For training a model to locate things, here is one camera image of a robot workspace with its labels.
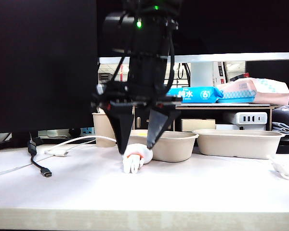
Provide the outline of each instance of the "monitor stand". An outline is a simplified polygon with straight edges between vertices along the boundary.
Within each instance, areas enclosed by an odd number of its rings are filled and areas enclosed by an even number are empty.
[[[8,141],[0,142],[0,150],[4,148],[24,148],[27,147],[27,142],[32,140],[37,144],[43,144],[43,141],[38,137],[38,132],[12,132],[12,137]]]

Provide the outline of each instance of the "white table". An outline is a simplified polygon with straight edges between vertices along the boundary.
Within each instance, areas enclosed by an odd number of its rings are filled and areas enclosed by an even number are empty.
[[[26,148],[0,151],[0,171],[27,163]],[[0,229],[289,231],[289,180],[267,160],[192,154],[124,174],[116,147],[86,145],[39,164],[53,176],[0,175]]]

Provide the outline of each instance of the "green led light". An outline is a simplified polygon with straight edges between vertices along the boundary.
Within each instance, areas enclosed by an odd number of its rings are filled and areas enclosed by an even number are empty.
[[[140,29],[142,26],[143,26],[143,25],[142,25],[141,21],[138,21],[138,22],[137,22],[137,27]]]

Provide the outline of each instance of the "pink tissue package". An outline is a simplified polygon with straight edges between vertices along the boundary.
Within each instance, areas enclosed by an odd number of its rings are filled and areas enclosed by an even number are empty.
[[[265,78],[240,78],[234,82],[220,84],[217,88],[224,94],[223,101],[249,98],[253,103],[289,104],[289,89],[284,82]]]

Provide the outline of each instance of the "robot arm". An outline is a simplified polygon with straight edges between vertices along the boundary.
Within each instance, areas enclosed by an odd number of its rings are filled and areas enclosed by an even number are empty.
[[[101,107],[113,127],[118,150],[124,154],[133,124],[132,107],[150,109],[147,147],[152,149],[161,134],[179,115],[175,103],[181,98],[167,97],[174,79],[172,31],[183,0],[123,0],[124,12],[111,13],[103,25],[104,38],[122,58],[113,78],[97,86],[96,106]],[[168,55],[171,70],[164,85]],[[127,82],[114,78],[124,57],[130,57]]]

